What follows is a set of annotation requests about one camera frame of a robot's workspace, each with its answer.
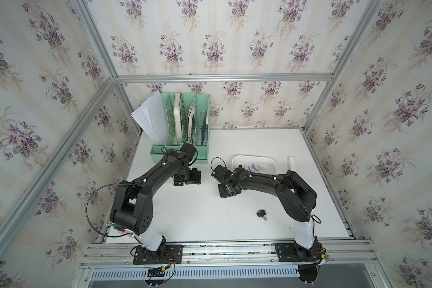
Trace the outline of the white storage box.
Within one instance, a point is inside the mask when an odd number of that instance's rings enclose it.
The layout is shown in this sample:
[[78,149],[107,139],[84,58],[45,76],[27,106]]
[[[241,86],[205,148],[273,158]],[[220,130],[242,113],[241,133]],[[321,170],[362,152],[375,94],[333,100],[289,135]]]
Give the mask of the white storage box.
[[[254,173],[270,174],[270,175],[277,173],[276,162],[273,159],[268,157],[237,155],[232,159],[231,164],[232,164],[232,169],[241,166],[242,168]],[[250,170],[247,167],[250,164],[264,165],[265,171]]]

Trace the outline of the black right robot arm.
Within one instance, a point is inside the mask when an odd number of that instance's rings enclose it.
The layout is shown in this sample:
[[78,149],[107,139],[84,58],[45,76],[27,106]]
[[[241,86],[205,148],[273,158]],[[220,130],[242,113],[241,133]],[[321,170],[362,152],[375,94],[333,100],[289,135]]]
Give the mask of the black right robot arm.
[[296,172],[285,174],[262,174],[251,172],[241,166],[230,171],[217,166],[211,176],[219,182],[221,198],[230,198],[243,190],[263,192],[277,197],[286,214],[296,221],[295,242],[304,249],[311,249],[316,242],[313,210],[316,208],[317,193]]

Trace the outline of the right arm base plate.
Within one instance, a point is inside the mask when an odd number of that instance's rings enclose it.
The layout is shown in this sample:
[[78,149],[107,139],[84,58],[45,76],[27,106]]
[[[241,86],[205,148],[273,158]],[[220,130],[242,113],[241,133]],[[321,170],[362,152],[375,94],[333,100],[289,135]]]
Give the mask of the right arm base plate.
[[296,242],[278,243],[274,246],[280,262],[319,263],[326,257],[326,249],[318,241],[311,248],[304,248]]

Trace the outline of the lilac white swivel usb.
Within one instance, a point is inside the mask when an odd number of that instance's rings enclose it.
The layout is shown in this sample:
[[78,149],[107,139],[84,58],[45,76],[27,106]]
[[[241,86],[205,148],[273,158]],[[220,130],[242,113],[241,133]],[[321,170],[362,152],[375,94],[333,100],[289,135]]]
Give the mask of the lilac white swivel usb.
[[248,167],[248,169],[253,170],[253,171],[265,171],[264,165],[250,164],[247,167]]

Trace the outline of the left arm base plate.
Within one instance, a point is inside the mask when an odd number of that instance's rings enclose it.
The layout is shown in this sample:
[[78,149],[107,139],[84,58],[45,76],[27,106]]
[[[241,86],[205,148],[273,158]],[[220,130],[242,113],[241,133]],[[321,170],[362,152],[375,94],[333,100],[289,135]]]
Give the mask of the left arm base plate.
[[180,264],[182,262],[182,245],[161,245],[156,252],[151,252],[142,246],[130,250],[134,265],[149,264]]

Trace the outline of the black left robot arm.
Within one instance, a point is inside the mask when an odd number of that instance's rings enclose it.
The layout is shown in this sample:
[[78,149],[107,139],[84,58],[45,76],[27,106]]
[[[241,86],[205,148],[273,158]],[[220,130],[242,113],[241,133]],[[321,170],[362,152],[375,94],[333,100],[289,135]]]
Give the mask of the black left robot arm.
[[192,144],[184,143],[178,150],[167,150],[163,158],[144,175],[130,182],[120,182],[110,221],[131,232],[147,251],[161,253],[166,240],[152,225],[153,197],[170,178],[174,180],[174,186],[199,185],[201,171],[192,168],[197,156],[198,150]]

